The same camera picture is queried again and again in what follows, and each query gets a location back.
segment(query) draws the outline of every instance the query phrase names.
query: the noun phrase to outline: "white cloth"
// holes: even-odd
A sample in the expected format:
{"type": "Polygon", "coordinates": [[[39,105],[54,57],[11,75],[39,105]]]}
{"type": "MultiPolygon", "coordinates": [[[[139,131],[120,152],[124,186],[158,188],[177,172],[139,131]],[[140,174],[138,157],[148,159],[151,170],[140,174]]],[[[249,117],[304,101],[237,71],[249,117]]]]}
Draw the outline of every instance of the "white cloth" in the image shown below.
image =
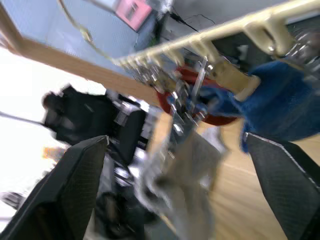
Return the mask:
{"type": "Polygon", "coordinates": [[[135,183],[139,201],[150,211],[165,215],[181,240],[209,240],[214,234],[207,193],[227,148],[219,127],[208,128],[202,136],[190,134],[174,157],[167,153],[167,138],[145,162],[135,183]]]}

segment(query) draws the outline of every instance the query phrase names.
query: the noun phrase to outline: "metal clamp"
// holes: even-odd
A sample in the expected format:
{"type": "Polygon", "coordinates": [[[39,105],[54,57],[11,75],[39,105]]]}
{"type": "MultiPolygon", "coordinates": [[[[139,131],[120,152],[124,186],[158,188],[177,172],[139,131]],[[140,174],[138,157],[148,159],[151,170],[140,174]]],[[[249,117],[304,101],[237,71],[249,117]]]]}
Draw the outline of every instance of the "metal clamp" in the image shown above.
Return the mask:
{"type": "Polygon", "coordinates": [[[200,88],[208,74],[207,69],[208,59],[205,57],[191,93],[189,106],[187,106],[187,100],[190,94],[186,83],[177,82],[176,90],[172,93],[174,103],[171,105],[172,124],[168,142],[168,152],[172,156],[174,156],[177,146],[188,138],[198,123],[205,119],[208,112],[218,103],[218,98],[213,98],[207,106],[204,106],[199,112],[195,112],[200,88]]]}
{"type": "Polygon", "coordinates": [[[172,93],[176,88],[178,81],[176,76],[165,72],[156,64],[137,64],[135,67],[127,67],[126,69],[133,74],[136,81],[154,88],[161,94],[164,92],[172,93]]]}

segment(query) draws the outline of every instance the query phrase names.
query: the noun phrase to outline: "black cable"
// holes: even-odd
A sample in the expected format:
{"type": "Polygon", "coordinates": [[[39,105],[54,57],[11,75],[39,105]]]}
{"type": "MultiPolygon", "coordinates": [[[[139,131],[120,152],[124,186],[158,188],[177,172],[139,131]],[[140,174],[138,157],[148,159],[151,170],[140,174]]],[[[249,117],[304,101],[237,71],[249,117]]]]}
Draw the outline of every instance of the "black cable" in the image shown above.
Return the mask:
{"type": "Polygon", "coordinates": [[[175,11],[175,13],[176,13],[178,16],[180,16],[179,13],[177,12],[177,10],[175,9],[175,7],[172,6],[172,8],[173,8],[173,10],[175,11]]]}
{"type": "Polygon", "coordinates": [[[213,21],[212,19],[210,19],[210,18],[208,18],[208,17],[204,16],[203,14],[192,15],[192,16],[190,16],[190,17],[187,17],[187,18],[186,18],[186,19],[184,19],[184,20],[188,20],[188,19],[190,19],[190,18],[197,17],[197,16],[202,16],[202,17],[204,17],[205,19],[208,19],[209,21],[211,21],[211,22],[213,22],[214,24],[216,24],[216,23],[215,23],[215,21],[213,21]]]}
{"type": "Polygon", "coordinates": [[[195,29],[194,27],[190,26],[188,23],[184,23],[184,25],[188,26],[189,28],[195,30],[196,32],[199,32],[197,29],[195,29]]]}
{"type": "Polygon", "coordinates": [[[18,117],[18,116],[14,116],[14,115],[10,115],[7,114],[5,112],[0,111],[0,117],[4,117],[4,118],[8,118],[8,119],[13,119],[13,120],[17,120],[17,121],[21,121],[21,122],[25,122],[25,123],[29,123],[29,124],[36,124],[36,125],[41,125],[44,126],[45,125],[42,122],[38,122],[38,121],[33,121],[30,119],[25,119],[23,117],[18,117]]]}
{"type": "Polygon", "coordinates": [[[195,30],[196,32],[199,32],[197,29],[195,29],[194,27],[192,27],[188,23],[186,23],[178,14],[175,14],[175,13],[171,12],[170,13],[170,17],[173,20],[176,20],[178,23],[184,24],[184,25],[188,26],[189,28],[195,30]]]}

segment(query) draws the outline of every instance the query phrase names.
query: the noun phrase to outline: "blue towel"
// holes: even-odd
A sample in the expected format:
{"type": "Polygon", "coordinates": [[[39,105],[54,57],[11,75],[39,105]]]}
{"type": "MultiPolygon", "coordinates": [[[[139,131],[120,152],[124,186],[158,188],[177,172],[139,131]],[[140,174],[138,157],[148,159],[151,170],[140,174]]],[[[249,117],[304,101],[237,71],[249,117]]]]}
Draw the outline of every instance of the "blue towel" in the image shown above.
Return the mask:
{"type": "Polygon", "coordinates": [[[306,84],[304,73],[273,61],[253,71],[261,84],[245,101],[235,100],[231,92],[202,87],[203,98],[219,98],[213,116],[243,117],[241,147],[248,152],[245,132],[285,141],[301,140],[320,132],[320,97],[306,84]]]}

